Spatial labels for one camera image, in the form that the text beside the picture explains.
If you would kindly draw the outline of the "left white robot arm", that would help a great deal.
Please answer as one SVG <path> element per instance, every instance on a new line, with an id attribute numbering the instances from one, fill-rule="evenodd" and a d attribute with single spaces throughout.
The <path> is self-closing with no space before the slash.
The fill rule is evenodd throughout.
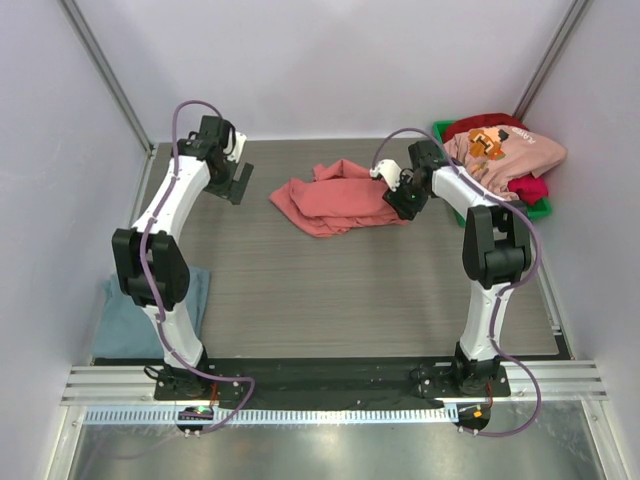
<path id="1" fill-rule="evenodd" d="M 213 389 L 208 355 L 186 305 L 190 270 L 179 239 L 201 193 L 241 203 L 254 169 L 240 162 L 246 140 L 230 121 L 203 116 L 198 130 L 178 140 L 144 213 L 112 236 L 120 289 L 149 319 L 161 344 L 161 367 L 145 370 L 158 400 L 198 400 Z"/>

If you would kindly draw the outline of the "salmon pink t-shirt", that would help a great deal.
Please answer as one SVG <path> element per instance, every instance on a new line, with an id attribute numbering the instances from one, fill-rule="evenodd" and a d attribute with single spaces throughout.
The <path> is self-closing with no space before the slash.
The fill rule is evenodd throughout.
<path id="1" fill-rule="evenodd" d="M 312 180 L 292 178 L 269 197 L 304 233 L 329 238 L 357 228 L 407 223 L 383 199 L 387 185 L 372 179 L 367 168 L 341 159 L 318 164 L 312 173 Z"/>

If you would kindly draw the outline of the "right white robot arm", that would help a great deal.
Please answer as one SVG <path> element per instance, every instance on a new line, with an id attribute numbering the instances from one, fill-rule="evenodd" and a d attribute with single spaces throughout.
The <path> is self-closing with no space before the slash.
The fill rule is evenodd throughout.
<path id="1" fill-rule="evenodd" d="M 431 198 L 444 200 L 464 217 L 462 264 L 471 285 L 468 316 L 451 365 L 414 370 L 417 393 L 430 401 L 506 393 L 500 345 L 504 316 L 533 260 L 526 209 L 491 194 L 433 139 L 411 144 L 408 153 L 410 167 L 375 158 L 370 175 L 386 184 L 383 198 L 402 220 L 413 220 Z"/>

